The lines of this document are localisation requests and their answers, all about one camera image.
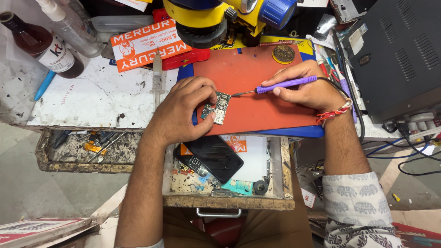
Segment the brown bottle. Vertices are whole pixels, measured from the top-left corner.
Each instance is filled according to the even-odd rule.
[[[81,60],[45,28],[25,23],[10,11],[0,13],[0,23],[12,31],[19,48],[61,77],[72,79],[83,72]]]

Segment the blue focus knob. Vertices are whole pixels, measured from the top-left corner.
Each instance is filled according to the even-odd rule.
[[[259,11],[259,21],[282,29],[291,18],[297,0],[264,0]]]

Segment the wooden drawer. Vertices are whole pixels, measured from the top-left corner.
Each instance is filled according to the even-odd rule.
[[[70,135],[65,144],[58,149],[52,146],[61,130],[44,130],[38,141],[35,155],[40,170],[46,172],[74,173],[131,173],[135,160],[136,148],[142,133],[130,132],[116,141],[106,155],[97,158],[94,163],[87,163],[92,152],[81,148],[84,140]],[[293,210],[293,190],[291,181],[291,162],[288,150],[288,139],[268,137],[271,142],[270,184],[265,195],[235,195],[232,197],[212,197],[209,186],[203,191],[192,191],[184,188],[195,175],[173,174],[176,161],[172,155],[174,145],[167,148],[164,159],[164,180],[162,186],[164,206],[232,208],[260,210]]]

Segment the hand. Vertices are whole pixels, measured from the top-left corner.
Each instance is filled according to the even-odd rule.
[[[143,137],[165,148],[170,144],[192,141],[206,134],[213,127],[215,113],[209,114],[196,126],[193,125],[191,116],[196,106],[207,98],[215,104],[216,91],[214,82],[205,77],[188,77],[178,81],[155,111]]]
[[[262,86],[271,86],[287,79],[315,75],[317,77],[326,77],[316,61],[306,60],[298,65],[277,71],[272,78],[263,82]],[[300,103],[306,107],[317,109],[320,113],[339,109],[346,102],[340,92],[324,80],[301,84],[298,90],[276,87],[273,89],[273,93],[284,101]]]

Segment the fingernail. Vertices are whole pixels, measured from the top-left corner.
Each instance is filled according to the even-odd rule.
[[[273,89],[273,93],[274,93],[276,96],[279,96],[279,95],[280,95],[280,89],[279,89],[279,87],[274,88],[274,89]]]

